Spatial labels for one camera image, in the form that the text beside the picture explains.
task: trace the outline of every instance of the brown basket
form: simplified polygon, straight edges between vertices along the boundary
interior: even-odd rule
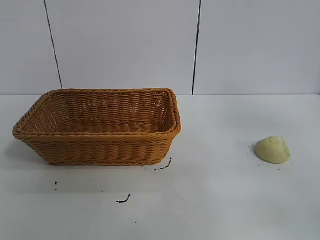
[[[170,89],[63,89],[43,95],[13,135],[53,165],[151,165],[181,131]]]

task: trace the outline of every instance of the wicker basket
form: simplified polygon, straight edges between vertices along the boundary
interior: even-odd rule
[[[63,89],[43,95],[13,135],[52,165],[161,162],[181,131],[170,89]]]

